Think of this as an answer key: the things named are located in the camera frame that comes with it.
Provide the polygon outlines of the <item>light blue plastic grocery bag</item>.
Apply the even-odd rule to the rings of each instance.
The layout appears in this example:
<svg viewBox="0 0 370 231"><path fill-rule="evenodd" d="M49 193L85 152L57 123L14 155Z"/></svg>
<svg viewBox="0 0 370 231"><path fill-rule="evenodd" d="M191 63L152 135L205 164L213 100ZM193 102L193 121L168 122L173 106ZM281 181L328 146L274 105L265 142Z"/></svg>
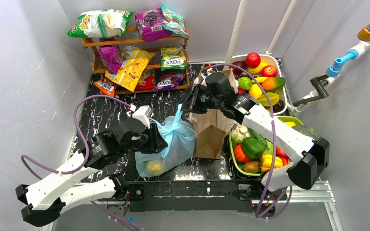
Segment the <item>light blue plastic grocery bag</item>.
<svg viewBox="0 0 370 231"><path fill-rule="evenodd" d="M143 154L135 152L136 169L141 177L151 177L145 166L147 161L162 159L163 173L182 164L194 154L196 133L190 123L182 120L182 104L179 104L174 116L167 117L162 123L150 118L150 122L157 124L162 138L168 147L157 154Z"/></svg>

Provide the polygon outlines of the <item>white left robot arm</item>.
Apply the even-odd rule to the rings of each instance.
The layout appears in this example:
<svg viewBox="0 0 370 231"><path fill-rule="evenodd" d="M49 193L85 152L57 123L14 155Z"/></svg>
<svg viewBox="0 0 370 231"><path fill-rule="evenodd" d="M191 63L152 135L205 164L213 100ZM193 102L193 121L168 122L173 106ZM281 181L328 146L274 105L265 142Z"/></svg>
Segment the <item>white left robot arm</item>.
<svg viewBox="0 0 370 231"><path fill-rule="evenodd" d="M117 162L125 154L140 152L157 154L168 147L156 122L144 125L138 119L128 119L115 131L103 131L88 139L88 161L75 173L63 174L75 169L85 158L85 151L76 152L58 168L32 185L19 185L16 196L26 206L21 210L23 221L35 226L45 226L66 211L98 199L133 198L143 187L130 186L121 174L113 174L102 180L79 185L81 180L104 167Z"/></svg>

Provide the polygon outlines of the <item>yellow snack bag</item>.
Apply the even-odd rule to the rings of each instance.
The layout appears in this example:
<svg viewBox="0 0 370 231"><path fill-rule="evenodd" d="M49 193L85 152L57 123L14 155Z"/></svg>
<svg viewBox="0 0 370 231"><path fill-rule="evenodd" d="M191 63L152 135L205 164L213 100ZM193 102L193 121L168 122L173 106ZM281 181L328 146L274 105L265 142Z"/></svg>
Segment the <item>yellow snack bag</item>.
<svg viewBox="0 0 370 231"><path fill-rule="evenodd" d="M106 71L105 77L113 83L134 92L143 71L154 56L154 53L138 47L125 46L122 50L121 68L116 74Z"/></svg>

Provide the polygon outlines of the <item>brown paper bag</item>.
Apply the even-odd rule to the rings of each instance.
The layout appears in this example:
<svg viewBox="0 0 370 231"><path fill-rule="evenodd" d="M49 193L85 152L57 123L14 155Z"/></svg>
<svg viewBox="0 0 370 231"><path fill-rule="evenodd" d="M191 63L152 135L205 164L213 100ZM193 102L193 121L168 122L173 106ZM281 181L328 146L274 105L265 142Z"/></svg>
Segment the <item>brown paper bag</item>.
<svg viewBox="0 0 370 231"><path fill-rule="evenodd" d="M218 73L223 73L228 77L237 96L235 78L230 71L225 70ZM190 121L194 126L197 136L194 151L195 157L220 159L225 136L228 135L235 124L234 119L228 118L227 114L232 111L231 104L235 99L231 100L226 110L208 109L204 114L190 113Z"/></svg>

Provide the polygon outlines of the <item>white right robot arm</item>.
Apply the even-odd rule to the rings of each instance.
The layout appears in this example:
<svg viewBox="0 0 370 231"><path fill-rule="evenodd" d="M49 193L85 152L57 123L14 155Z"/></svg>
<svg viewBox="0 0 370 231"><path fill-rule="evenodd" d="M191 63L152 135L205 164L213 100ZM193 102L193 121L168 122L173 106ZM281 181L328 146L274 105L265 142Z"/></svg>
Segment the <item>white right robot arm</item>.
<svg viewBox="0 0 370 231"><path fill-rule="evenodd" d="M235 92L223 73L209 74L205 85L194 84L182 110L204 114L208 109L219 109L224 116L251 128L281 148L291 163L267 173L261 183L265 190L296 185L310 190L328 165L329 142L324 138L314 140L286 125L247 93Z"/></svg>

